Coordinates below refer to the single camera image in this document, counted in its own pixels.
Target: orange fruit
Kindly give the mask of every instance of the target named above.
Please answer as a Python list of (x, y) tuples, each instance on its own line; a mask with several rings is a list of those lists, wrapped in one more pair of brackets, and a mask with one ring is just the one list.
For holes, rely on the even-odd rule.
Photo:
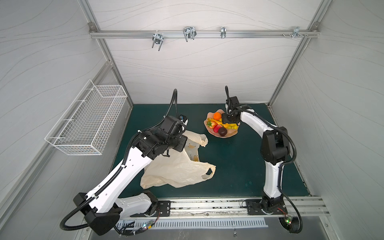
[(214, 114), (214, 119), (215, 119), (215, 120), (220, 120), (220, 118), (221, 118), (221, 113), (217, 113), (217, 112), (216, 112), (216, 113)]

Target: beige plastic bag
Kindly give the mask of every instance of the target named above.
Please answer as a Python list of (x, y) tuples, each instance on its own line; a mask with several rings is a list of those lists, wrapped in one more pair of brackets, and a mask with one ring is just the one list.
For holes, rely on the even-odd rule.
[(182, 152), (170, 149), (170, 157), (159, 155), (146, 168), (141, 177), (140, 186), (144, 189), (169, 184), (173, 187), (184, 187), (211, 179), (216, 166), (199, 161), (197, 149), (208, 144), (207, 136), (185, 131), (188, 137)]

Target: pink plate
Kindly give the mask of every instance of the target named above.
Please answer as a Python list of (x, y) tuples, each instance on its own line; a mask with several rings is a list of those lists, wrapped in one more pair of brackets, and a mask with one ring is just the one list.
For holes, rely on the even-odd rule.
[[(219, 113), (221, 113), (221, 114), (223, 114), (223, 113), (225, 113), (223, 110), (221, 110), (221, 109), (219, 109), (219, 110), (217, 110), (216, 112), (219, 112)], [(220, 134), (219, 133), (217, 133), (217, 132), (214, 132), (214, 130), (212, 129), (212, 128), (209, 128), (208, 126), (207, 126), (207, 119), (208, 118), (213, 118), (214, 117), (214, 114), (215, 113), (208, 113), (207, 114), (207, 118), (205, 119), (205, 121), (204, 121), (204, 126), (207, 128), (207, 130), (208, 130), (208, 132), (210, 133), (210, 134), (212, 134), (213, 136), (215, 136), (215, 137), (221, 137), (221, 138), (227, 138), (227, 137), (232, 137), (233, 135), (235, 135), (235, 134), (237, 134), (237, 130), (238, 129), (227, 129), (227, 134), (224, 136), (224, 137), (222, 137), (222, 136), (220, 136)]]

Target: green table surface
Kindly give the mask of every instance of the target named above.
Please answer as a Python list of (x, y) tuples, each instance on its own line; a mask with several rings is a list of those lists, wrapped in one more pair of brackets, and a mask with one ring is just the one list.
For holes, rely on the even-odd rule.
[[(265, 104), (249, 104), (260, 116), (273, 123)], [(218, 138), (211, 135), (204, 126), (208, 112), (224, 109), (224, 104), (178, 104), (179, 114), (189, 119), (187, 130), (208, 137), (206, 147), (199, 148), (199, 159), (216, 166), (213, 178), (181, 188), (169, 184), (151, 187), (149, 190), (158, 198), (167, 197), (248, 197), (261, 196), (265, 182), (265, 163), (260, 155), (261, 137), (247, 124), (242, 123), (236, 135)], [(167, 104), (135, 104), (122, 138), (114, 167), (124, 157), (131, 137), (138, 129), (153, 126), (162, 119)], [(175, 116), (174, 107), (170, 115)], [(143, 191), (140, 180), (142, 170), (121, 193), (120, 198), (130, 197)], [(290, 196), (308, 196), (294, 164), (284, 167), (282, 188)]]

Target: wire basket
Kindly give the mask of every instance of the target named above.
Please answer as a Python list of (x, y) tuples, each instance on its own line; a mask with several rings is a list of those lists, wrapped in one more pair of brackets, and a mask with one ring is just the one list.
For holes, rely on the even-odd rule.
[(101, 155), (127, 98), (121, 85), (90, 82), (77, 96), (83, 100), (73, 101), (45, 137), (67, 155)]

